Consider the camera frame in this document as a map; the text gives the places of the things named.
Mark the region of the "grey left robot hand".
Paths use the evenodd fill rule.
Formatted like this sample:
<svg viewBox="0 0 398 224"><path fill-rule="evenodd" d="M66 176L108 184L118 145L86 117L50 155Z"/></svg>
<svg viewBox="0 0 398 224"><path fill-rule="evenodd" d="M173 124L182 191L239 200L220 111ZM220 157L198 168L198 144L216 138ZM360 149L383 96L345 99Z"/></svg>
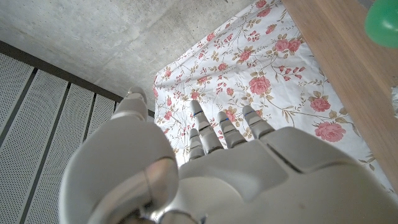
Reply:
<svg viewBox="0 0 398 224"><path fill-rule="evenodd" d="M191 102L189 160L177 164L131 88L70 159L61 223L396 223L397 203L349 155L299 129L274 129L250 106L247 141L224 113L221 142Z"/></svg>

